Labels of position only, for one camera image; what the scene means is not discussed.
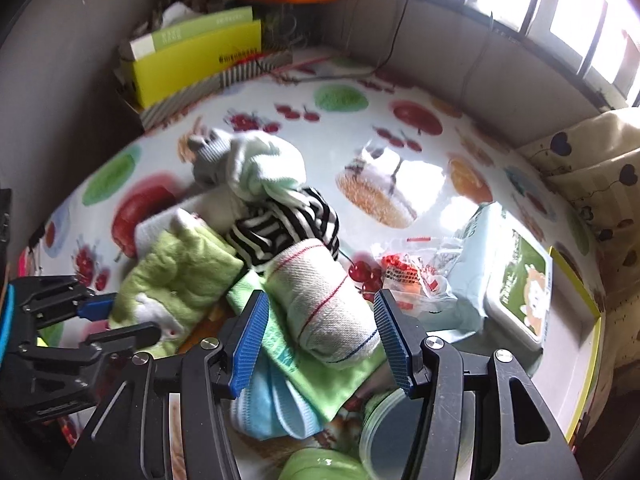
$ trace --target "black wire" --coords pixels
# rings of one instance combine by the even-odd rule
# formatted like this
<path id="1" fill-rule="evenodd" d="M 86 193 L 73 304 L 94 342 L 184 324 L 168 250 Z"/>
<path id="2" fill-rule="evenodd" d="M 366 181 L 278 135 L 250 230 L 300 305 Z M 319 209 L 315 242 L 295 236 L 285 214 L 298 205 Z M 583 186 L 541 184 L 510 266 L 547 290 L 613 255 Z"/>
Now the black wire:
<path id="1" fill-rule="evenodd" d="M 402 13 L 400 14 L 400 19 L 398 20 L 398 24 L 396 25 L 396 30 L 394 31 L 394 36 L 391 41 L 391 48 L 389 49 L 389 53 L 385 57 L 385 60 L 382 63 L 378 63 L 376 67 L 373 68 L 370 72 L 364 72 L 360 74 L 313 76 L 313 77 L 307 77 L 304 79 L 288 78 L 280 74 L 273 74 L 273 75 L 276 76 L 281 81 L 288 82 L 288 83 L 307 83 L 310 81 L 329 81 L 329 80 L 335 80 L 335 79 L 355 79 L 355 78 L 369 77 L 374 75 L 377 72 L 377 70 L 380 70 L 389 62 L 389 60 L 391 60 L 391 57 L 394 54 L 394 49 L 396 48 L 396 40 L 398 39 L 398 34 L 400 33 L 400 26 L 404 21 L 404 15 L 406 14 L 406 8 L 408 7 L 408 5 L 409 5 L 409 0 L 404 0 L 404 6 L 402 6 Z M 258 68 L 261 70 L 263 74 L 271 74 L 271 72 L 273 71 L 273 70 L 269 70 L 267 72 L 263 70 L 260 64 L 258 64 Z"/>

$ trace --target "green cloth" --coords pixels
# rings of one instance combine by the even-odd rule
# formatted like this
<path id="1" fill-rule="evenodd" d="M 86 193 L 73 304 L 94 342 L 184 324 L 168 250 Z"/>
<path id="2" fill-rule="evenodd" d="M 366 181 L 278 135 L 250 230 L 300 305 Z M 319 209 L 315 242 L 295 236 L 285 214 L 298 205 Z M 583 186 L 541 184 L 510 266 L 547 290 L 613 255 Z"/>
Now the green cloth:
<path id="1" fill-rule="evenodd" d="M 369 480 L 362 464 L 330 449 L 301 449 L 295 452 L 278 480 Z"/>
<path id="2" fill-rule="evenodd" d="M 229 291 L 226 299 L 239 313 L 255 289 L 264 290 L 262 279 L 250 270 Z M 332 420 L 340 407 L 385 361 L 382 345 L 353 367 L 342 370 L 329 368 L 290 340 L 283 309 L 271 296 L 269 304 L 269 321 L 262 347 L 322 418 Z"/>
<path id="3" fill-rule="evenodd" d="M 125 278 L 109 327 L 157 322 L 162 338 L 146 349 L 156 358 L 176 353 L 242 269 L 235 250 L 204 222 L 178 210 L 172 230 Z"/>

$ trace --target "light green towel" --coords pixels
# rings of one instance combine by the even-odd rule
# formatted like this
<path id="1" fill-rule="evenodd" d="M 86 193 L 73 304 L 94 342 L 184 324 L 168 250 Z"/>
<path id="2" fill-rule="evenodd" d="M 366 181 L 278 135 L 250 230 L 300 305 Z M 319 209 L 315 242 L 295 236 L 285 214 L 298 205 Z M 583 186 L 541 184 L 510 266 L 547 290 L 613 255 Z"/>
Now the light green towel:
<path id="1" fill-rule="evenodd" d="M 241 312 L 255 289 L 264 290 L 262 279 L 250 270 L 226 295 L 231 308 Z M 262 347 L 324 420 L 332 420 L 345 401 L 384 362 L 382 345 L 351 368 L 329 368 L 290 340 L 284 311 L 271 296 L 269 304 Z"/>
<path id="2" fill-rule="evenodd" d="M 175 354 L 240 273 L 235 254 L 202 220 L 178 209 L 171 230 L 122 283 L 109 327 L 154 321 L 162 337 L 146 351 L 156 358 Z"/>

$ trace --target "blue stripe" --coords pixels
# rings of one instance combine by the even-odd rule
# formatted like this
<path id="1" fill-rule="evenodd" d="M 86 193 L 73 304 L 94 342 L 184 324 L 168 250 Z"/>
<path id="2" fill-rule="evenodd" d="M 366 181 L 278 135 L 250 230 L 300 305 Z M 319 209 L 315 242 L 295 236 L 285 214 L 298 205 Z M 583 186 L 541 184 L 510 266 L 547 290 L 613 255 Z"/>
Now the blue stripe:
<path id="1" fill-rule="evenodd" d="M 6 299 L 4 300 L 4 309 L 2 313 L 2 327 L 0 328 L 0 366 L 6 351 L 6 345 L 9 342 L 9 333 L 11 332 L 12 320 L 14 319 L 14 286 L 9 284 L 6 288 Z"/>
<path id="2" fill-rule="evenodd" d="M 360 345 L 356 349 L 352 350 L 345 357 L 343 357 L 342 359 L 338 359 L 337 361 L 327 361 L 327 363 L 333 365 L 336 363 L 341 363 L 342 361 L 346 361 L 349 357 L 352 357 L 354 354 L 357 354 L 357 352 L 362 350 L 362 347 L 366 345 L 369 341 L 371 341 L 373 336 L 375 336 L 377 333 L 378 333 L 378 329 L 375 329 L 369 337 L 367 337 L 362 343 L 360 343 Z"/>

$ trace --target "yellow box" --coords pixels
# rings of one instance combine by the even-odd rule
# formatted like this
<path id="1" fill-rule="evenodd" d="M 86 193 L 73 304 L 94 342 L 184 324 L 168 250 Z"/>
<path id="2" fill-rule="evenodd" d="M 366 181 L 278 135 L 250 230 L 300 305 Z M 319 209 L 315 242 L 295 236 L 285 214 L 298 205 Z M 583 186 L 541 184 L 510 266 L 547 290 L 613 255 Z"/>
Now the yellow box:
<path id="1" fill-rule="evenodd" d="M 147 108 L 178 90 L 229 68 L 261 48 L 260 20 L 181 41 L 138 61 L 121 59 L 127 83 Z"/>

